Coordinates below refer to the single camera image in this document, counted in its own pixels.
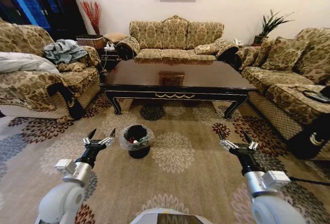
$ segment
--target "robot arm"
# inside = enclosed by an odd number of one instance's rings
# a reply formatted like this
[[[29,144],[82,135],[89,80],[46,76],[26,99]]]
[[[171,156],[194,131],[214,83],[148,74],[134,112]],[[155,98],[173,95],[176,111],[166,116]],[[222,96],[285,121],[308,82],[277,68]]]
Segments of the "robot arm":
[[[243,132],[249,145],[234,144],[219,134],[220,145],[237,156],[242,165],[242,174],[252,200],[252,215],[257,224],[306,223],[301,214],[289,203],[278,197],[278,190],[290,182],[283,171],[268,171],[253,157],[258,143]]]
[[[84,200],[84,187],[88,183],[97,154],[114,141],[115,129],[103,140],[90,140],[96,129],[84,138],[86,151],[74,163],[72,160],[59,160],[56,169],[63,173],[60,185],[51,189],[39,204],[39,215],[35,224],[72,224]]]

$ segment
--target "plastic bag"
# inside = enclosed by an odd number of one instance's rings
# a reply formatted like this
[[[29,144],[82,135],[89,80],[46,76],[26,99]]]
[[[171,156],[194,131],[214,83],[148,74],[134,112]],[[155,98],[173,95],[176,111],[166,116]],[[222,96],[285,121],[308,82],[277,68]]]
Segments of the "plastic bag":
[[[119,144],[122,149],[139,150],[148,147],[155,138],[151,129],[144,125],[131,125],[119,132]]]

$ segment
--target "wicker basket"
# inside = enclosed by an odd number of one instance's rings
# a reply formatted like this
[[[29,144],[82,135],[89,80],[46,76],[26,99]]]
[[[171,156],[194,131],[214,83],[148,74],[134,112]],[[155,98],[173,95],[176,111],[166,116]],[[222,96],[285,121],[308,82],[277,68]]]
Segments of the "wicker basket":
[[[88,45],[95,48],[102,48],[105,46],[102,35],[78,35],[76,36],[78,45]]]

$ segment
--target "telephone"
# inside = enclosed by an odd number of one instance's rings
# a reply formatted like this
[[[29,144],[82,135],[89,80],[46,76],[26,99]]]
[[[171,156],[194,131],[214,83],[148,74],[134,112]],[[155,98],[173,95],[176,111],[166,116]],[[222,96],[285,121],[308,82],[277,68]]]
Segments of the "telephone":
[[[114,44],[112,42],[108,41],[106,46],[104,47],[104,50],[110,50],[110,51],[115,50]]]
[[[234,39],[234,40],[233,40],[233,43],[236,44],[236,45],[238,45],[238,46],[242,46],[242,45],[244,45],[243,41],[238,40],[238,39]]]

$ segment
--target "red dried branches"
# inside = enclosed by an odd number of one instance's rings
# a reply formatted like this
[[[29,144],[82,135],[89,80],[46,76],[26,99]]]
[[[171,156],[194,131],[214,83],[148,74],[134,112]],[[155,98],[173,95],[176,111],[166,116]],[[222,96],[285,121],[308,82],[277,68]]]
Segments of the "red dried branches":
[[[97,2],[87,2],[82,1],[80,2],[82,8],[84,9],[86,15],[88,16],[89,20],[91,21],[91,24],[94,28],[94,31],[97,35],[100,34],[100,30],[98,28],[98,24],[100,22],[100,16],[101,16],[101,7]]]

